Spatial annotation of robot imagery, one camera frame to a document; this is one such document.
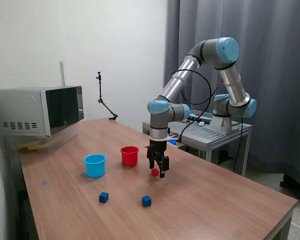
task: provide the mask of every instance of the microwave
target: microwave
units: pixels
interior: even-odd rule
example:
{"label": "microwave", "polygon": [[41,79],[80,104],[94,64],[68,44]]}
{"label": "microwave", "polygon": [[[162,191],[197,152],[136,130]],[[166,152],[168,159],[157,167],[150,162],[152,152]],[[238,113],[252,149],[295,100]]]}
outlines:
{"label": "microwave", "polygon": [[50,137],[84,119],[81,86],[0,89],[0,134]]}

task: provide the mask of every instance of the robotic arm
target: robotic arm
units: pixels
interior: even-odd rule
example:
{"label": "robotic arm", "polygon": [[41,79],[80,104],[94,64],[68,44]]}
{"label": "robotic arm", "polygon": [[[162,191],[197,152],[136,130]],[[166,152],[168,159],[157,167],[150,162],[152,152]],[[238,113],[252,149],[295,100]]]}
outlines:
{"label": "robotic arm", "polygon": [[168,123],[185,120],[189,117],[190,108],[186,104],[175,104],[171,101],[179,94],[192,75],[202,64],[212,63],[219,71],[228,94],[215,96],[213,118],[210,128],[217,131],[231,130],[229,117],[251,117],[257,106],[255,99],[250,98],[241,83],[241,77],[235,68],[239,57],[239,45],[231,37],[205,40],[195,45],[185,56],[183,63],[164,87],[156,99],[148,102],[150,114],[150,144],[147,150],[150,169],[155,161],[160,169],[160,178],[169,170],[169,157],[164,155],[167,149]]}

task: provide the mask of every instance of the blue cube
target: blue cube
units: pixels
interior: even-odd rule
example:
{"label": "blue cube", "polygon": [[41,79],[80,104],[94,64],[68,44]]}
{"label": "blue cube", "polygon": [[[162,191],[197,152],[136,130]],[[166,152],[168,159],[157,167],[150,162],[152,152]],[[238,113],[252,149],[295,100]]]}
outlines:
{"label": "blue cube", "polygon": [[142,197],[142,205],[143,205],[144,207],[149,207],[149,206],[151,206],[151,197],[149,197],[149,196],[143,196],[143,197]]}
{"label": "blue cube", "polygon": [[107,193],[107,192],[100,193],[100,195],[99,195],[99,202],[100,203],[105,204],[108,201],[108,199],[109,199],[109,193]]}

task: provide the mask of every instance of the table leg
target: table leg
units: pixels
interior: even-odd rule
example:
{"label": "table leg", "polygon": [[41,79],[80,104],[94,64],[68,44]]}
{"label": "table leg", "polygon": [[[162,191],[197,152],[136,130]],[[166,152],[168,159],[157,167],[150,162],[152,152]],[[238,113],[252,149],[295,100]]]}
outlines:
{"label": "table leg", "polygon": [[291,225],[291,219],[292,219],[292,217],[290,217],[289,220],[283,225],[283,227],[275,235],[273,240],[287,240],[288,239],[290,225]]}

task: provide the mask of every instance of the red cup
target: red cup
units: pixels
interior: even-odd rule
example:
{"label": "red cup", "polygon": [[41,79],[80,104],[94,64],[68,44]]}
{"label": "red cup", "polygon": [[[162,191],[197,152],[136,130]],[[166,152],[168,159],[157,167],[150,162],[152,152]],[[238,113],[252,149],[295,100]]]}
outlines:
{"label": "red cup", "polygon": [[135,166],[138,163],[139,148],[136,146],[125,146],[120,149],[122,164],[126,166]]}

